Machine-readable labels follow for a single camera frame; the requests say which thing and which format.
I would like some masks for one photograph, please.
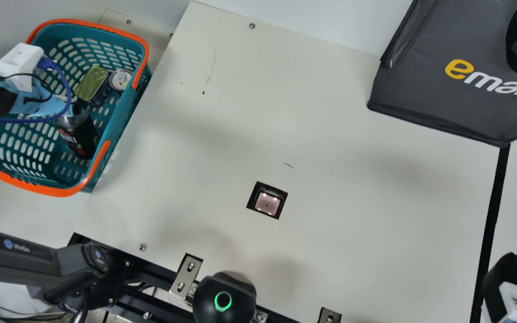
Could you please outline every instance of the white cable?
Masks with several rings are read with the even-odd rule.
[[[29,316],[42,316],[42,315],[55,315],[56,316],[56,315],[63,314],[63,313],[59,313],[59,312],[57,312],[57,313],[19,313],[14,310],[6,309],[5,307],[1,307],[1,306],[0,306],[0,309],[14,313],[14,314],[18,314],[18,315],[29,315]]]

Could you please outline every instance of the white table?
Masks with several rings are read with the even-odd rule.
[[[378,64],[192,3],[75,231],[302,322],[467,321],[498,149],[367,110]]]

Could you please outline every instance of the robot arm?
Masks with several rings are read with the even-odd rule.
[[[0,233],[0,282],[27,285],[32,298],[55,305],[109,273],[94,244],[53,249]]]
[[[517,255],[503,256],[482,283],[486,323],[517,323]]]

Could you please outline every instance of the shopping basket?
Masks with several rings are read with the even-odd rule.
[[[41,24],[27,43],[43,48],[59,63],[71,89],[93,65],[133,71],[121,96],[112,91],[103,106],[86,105],[101,138],[91,160],[77,158],[52,122],[0,123],[0,180],[49,196],[91,192],[149,83],[149,46],[126,31],[72,19]],[[66,94],[57,72],[45,72],[41,77],[52,92]]]

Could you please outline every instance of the soda can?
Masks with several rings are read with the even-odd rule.
[[[123,91],[127,88],[129,82],[133,78],[133,72],[124,68],[118,68],[111,73],[109,76],[109,84],[119,94],[123,94]]]

